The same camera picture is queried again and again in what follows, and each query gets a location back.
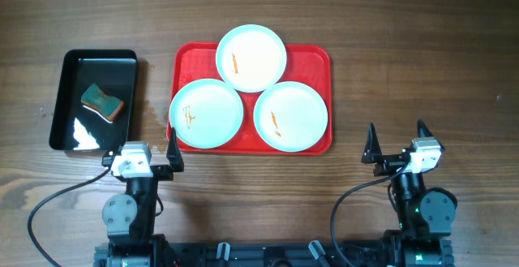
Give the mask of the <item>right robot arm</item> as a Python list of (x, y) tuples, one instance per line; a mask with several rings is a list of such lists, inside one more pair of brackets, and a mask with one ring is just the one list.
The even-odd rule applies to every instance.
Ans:
[(389, 192), (399, 221), (398, 230), (387, 230), (371, 249), (358, 254), (362, 266), (454, 265), (452, 233), (457, 198), (440, 187), (427, 188), (423, 176), (434, 170), (444, 146), (425, 123), (417, 121), (418, 136), (398, 154), (382, 154), (375, 126), (368, 129), (362, 163), (373, 164), (375, 177), (390, 178)]

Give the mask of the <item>green orange sponge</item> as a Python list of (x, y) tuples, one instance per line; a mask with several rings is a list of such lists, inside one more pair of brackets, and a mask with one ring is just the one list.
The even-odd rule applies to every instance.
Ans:
[(108, 95), (97, 84), (90, 85), (80, 98), (84, 108), (98, 114), (107, 123), (112, 123), (124, 108), (124, 102)]

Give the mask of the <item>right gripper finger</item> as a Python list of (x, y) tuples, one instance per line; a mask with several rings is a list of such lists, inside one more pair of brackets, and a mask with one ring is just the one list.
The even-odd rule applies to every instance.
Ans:
[(417, 121), (417, 132), (418, 138), (433, 137), (433, 134), (429, 131), (428, 127), (421, 119)]
[(370, 124), (367, 133), (367, 142), (363, 150), (361, 163), (374, 164), (383, 161), (383, 154), (380, 148), (380, 143), (376, 135), (375, 125)]

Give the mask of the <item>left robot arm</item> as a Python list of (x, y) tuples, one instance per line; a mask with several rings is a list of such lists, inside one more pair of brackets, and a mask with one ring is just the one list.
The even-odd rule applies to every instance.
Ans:
[(151, 163), (149, 144), (127, 141), (118, 149), (109, 150), (101, 164), (126, 184), (123, 194), (110, 197), (103, 209), (102, 220), (107, 227), (109, 242), (95, 248), (94, 265), (104, 267), (180, 266), (180, 256), (170, 247), (163, 234), (154, 233), (158, 183), (171, 181), (175, 172), (184, 171), (176, 131), (170, 132), (166, 151), (168, 163)]

